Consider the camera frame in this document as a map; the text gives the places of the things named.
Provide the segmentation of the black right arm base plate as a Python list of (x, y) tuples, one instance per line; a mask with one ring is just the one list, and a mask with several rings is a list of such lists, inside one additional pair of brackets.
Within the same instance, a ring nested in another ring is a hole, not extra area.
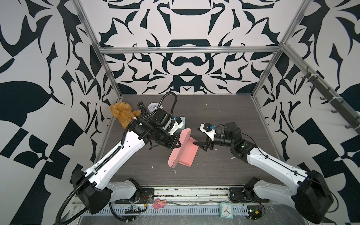
[(229, 199), (233, 203), (269, 203), (269, 199), (261, 199), (252, 187), (230, 187)]

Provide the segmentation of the light blue paper box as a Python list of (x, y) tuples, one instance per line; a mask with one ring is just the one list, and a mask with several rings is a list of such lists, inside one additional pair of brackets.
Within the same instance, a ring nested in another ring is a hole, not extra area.
[(177, 122), (179, 124), (179, 127), (181, 129), (185, 129), (186, 125), (185, 125), (185, 117), (177, 117)]

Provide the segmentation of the pink paper boxes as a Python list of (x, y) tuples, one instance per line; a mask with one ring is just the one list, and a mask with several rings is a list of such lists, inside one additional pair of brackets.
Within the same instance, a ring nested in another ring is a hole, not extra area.
[(184, 129), (180, 134), (181, 147), (172, 150), (168, 160), (168, 165), (175, 168), (178, 164), (191, 167), (198, 151), (198, 146), (194, 144), (196, 140), (191, 137), (192, 130)]

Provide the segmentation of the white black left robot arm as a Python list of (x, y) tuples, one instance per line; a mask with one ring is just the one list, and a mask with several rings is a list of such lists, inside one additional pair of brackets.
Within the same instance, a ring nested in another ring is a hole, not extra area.
[[(70, 224), (85, 212), (97, 214), (117, 200), (136, 201), (142, 187), (133, 179), (116, 185), (111, 183), (112, 177), (147, 143), (156, 143), (171, 150), (181, 147), (180, 138), (175, 132), (182, 126), (180, 117), (174, 116), (173, 111), (166, 112), (161, 108), (143, 117), (133, 118), (121, 140), (103, 158), (84, 172), (77, 170), (72, 174), (74, 189), (60, 207), (55, 224)], [(81, 200), (84, 209), (68, 220), (62, 220), (65, 208), (74, 196)]]

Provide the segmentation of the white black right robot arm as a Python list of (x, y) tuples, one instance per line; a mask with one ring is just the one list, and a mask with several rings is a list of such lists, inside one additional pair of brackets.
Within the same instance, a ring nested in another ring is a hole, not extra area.
[(197, 130), (206, 134), (204, 142), (194, 143), (204, 151), (213, 150), (216, 145), (226, 146), (237, 159), (262, 169), (282, 182), (282, 185), (276, 185), (259, 178), (251, 179), (245, 187), (257, 198), (292, 207), (313, 224), (320, 224), (337, 201), (321, 173), (315, 170), (307, 172), (266, 153), (254, 140), (244, 139), (245, 134), (235, 122), (224, 124), (222, 132), (210, 123), (201, 124)]

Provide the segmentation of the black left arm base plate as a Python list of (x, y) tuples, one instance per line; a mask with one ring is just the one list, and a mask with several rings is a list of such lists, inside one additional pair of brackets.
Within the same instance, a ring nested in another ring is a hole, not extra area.
[(131, 203), (142, 204), (143, 202), (153, 203), (154, 196), (155, 196), (154, 188), (142, 188), (141, 192), (136, 191), (135, 195), (130, 199), (121, 199), (115, 201), (114, 203), (116, 204), (131, 204)]

